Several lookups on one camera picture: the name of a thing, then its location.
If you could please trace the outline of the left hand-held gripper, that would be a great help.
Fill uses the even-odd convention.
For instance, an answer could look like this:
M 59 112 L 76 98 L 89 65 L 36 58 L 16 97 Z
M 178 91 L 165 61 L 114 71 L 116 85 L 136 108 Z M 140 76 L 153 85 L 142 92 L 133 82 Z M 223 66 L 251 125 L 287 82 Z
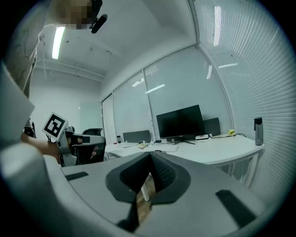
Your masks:
M 70 137 L 71 146 L 90 143 L 89 136 L 74 135 L 74 131 L 73 126 L 68 125 L 67 119 L 54 112 L 47 119 L 42 129 L 42 132 L 56 141 L 62 158 L 60 161 L 62 167 L 74 166 L 76 163 L 76 157 L 71 154 L 68 146 L 67 137 Z

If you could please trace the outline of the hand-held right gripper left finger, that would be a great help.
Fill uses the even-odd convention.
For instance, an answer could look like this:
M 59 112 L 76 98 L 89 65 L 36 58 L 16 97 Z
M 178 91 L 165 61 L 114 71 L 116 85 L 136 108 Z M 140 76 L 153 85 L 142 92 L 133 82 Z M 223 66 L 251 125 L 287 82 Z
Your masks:
M 63 168 L 78 200 L 73 215 L 96 233 L 150 233 L 150 218 L 139 223 L 136 195 L 145 182 L 150 154 L 142 152 L 107 162 Z

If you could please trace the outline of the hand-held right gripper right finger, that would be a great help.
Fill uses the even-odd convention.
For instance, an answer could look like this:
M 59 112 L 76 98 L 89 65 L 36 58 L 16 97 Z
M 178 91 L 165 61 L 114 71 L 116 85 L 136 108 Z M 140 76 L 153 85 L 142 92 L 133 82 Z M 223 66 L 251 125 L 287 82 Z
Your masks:
M 250 190 L 212 166 L 169 154 L 151 152 L 168 164 L 171 184 L 156 193 L 140 225 L 141 237 L 222 237 L 239 232 L 260 216 L 265 205 Z

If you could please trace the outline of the person's left forearm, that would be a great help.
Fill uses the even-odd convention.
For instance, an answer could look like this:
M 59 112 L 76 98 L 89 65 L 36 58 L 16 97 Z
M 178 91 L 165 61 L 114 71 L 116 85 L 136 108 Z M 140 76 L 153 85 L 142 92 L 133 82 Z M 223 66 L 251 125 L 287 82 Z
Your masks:
M 43 155 L 49 155 L 56 159 L 56 161 L 60 164 L 60 150 L 56 143 L 38 140 L 36 138 L 30 137 L 24 133 L 22 133 L 20 137 L 21 141 L 27 143 L 29 145 L 37 148 Z

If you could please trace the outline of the black office chair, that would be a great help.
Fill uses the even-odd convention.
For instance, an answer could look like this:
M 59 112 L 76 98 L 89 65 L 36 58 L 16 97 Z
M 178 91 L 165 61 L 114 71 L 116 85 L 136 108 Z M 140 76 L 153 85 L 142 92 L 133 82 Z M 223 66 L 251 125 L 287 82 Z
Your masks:
M 92 128 L 85 130 L 81 135 L 89 136 L 90 143 L 83 143 L 82 145 L 71 146 L 74 150 L 74 155 L 77 156 L 76 165 L 84 165 L 102 162 L 104 160 L 106 139 L 101 136 L 102 128 Z M 93 148 L 97 146 L 96 156 L 90 159 Z

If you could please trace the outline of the grey desk divider panel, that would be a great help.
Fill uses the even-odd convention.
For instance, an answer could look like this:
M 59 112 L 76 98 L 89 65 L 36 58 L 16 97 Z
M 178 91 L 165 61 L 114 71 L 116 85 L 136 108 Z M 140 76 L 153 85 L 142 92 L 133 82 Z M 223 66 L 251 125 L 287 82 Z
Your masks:
M 211 118 L 203 121 L 205 134 L 212 136 L 221 135 L 219 118 Z
M 150 131 L 135 131 L 135 132 L 124 132 L 123 140 L 128 143 L 139 143 L 145 141 L 149 143 L 151 141 Z

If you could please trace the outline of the black computer monitor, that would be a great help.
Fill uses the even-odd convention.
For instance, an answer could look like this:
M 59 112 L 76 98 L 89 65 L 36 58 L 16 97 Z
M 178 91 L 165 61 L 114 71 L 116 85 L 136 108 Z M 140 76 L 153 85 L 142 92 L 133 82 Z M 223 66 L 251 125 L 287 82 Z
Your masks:
M 205 134 L 199 105 L 190 106 L 156 116 L 160 138 L 184 141 Z

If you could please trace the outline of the grey water bottle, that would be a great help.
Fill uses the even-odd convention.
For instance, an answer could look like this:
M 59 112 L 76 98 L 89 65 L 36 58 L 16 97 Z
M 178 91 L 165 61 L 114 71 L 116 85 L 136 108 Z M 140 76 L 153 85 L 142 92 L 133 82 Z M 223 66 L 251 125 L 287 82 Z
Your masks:
M 255 144 L 257 146 L 261 146 L 264 140 L 262 117 L 257 117 L 254 119 L 254 131 L 255 131 Z

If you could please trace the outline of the long ceiling light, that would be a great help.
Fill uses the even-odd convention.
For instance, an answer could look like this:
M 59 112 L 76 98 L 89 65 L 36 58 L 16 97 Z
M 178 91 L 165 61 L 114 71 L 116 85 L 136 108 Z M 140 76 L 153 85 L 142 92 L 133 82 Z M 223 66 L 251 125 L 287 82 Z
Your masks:
M 59 57 L 59 51 L 61 46 L 62 37 L 65 31 L 65 27 L 57 27 L 55 31 L 53 47 L 52 47 L 52 59 L 57 60 Z

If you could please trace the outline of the grey printed t-shirt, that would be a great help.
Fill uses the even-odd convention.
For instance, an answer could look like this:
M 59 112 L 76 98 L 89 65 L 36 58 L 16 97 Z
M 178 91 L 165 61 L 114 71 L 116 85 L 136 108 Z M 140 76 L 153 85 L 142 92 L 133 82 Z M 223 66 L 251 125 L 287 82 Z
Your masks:
M 26 97 L 37 58 L 39 36 L 44 28 L 50 0 L 38 2 L 21 20 L 12 34 L 4 64 Z

